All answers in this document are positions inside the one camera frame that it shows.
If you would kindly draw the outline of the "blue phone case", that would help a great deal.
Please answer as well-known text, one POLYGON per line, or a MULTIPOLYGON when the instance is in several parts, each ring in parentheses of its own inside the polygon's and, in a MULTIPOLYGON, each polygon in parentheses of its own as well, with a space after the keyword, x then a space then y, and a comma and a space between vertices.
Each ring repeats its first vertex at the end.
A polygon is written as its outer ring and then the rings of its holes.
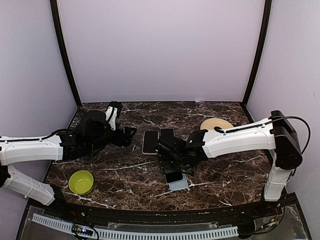
POLYGON ((169 189, 171 191, 181 191, 181 190, 185 190, 189 187, 187 177, 185 174, 182 175, 181 180, 170 182, 168 185, 169 185, 169 189))

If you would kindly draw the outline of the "light blue phone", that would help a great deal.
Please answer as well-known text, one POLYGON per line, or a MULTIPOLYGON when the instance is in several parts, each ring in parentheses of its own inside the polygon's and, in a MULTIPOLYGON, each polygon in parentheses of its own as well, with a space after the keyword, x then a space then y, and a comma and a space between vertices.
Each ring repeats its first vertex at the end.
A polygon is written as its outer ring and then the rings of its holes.
POLYGON ((174 171, 165 174, 165 179, 167 183, 173 183, 183 179, 183 173, 181 171, 174 171))

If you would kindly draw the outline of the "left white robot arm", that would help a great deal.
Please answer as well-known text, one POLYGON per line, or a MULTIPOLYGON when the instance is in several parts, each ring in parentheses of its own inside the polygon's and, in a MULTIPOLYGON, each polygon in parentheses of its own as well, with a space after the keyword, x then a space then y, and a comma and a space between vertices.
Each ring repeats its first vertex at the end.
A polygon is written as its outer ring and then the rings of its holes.
POLYGON ((42 160, 72 161, 92 157, 96 152, 112 144, 127 147, 137 129, 117 127, 118 109, 107 112, 91 110, 84 113, 73 129, 58 129, 47 136, 0 139, 0 186, 50 206, 60 218, 67 218, 70 206, 64 202, 61 190, 45 184, 17 170, 13 165, 42 160))

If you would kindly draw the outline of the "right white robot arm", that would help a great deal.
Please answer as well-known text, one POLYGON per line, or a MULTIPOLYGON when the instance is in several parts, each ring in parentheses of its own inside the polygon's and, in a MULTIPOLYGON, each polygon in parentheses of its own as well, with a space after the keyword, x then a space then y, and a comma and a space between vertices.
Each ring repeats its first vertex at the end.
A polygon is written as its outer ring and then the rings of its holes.
POLYGON ((175 136, 161 136, 154 146, 162 162, 169 165, 166 171, 169 182, 175 181, 175 174, 184 169, 193 169, 202 161, 232 153, 273 150, 273 160, 263 200, 255 205, 255 213, 266 217, 275 208, 295 169, 303 161, 298 134, 280 110, 273 110, 270 117, 247 125, 222 129, 193 131, 187 140, 175 136))

